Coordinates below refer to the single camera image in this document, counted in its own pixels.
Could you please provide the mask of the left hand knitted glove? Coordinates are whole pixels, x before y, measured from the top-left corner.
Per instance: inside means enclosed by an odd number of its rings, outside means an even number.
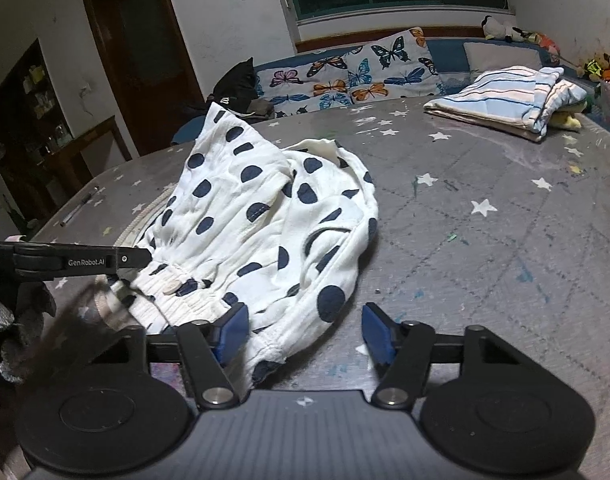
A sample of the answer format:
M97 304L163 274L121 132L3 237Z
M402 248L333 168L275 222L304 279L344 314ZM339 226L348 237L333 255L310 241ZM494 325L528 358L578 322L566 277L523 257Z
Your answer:
M0 301L0 376L19 385L32 374L44 317L55 317L56 303L43 282L20 283L16 299L15 307Z

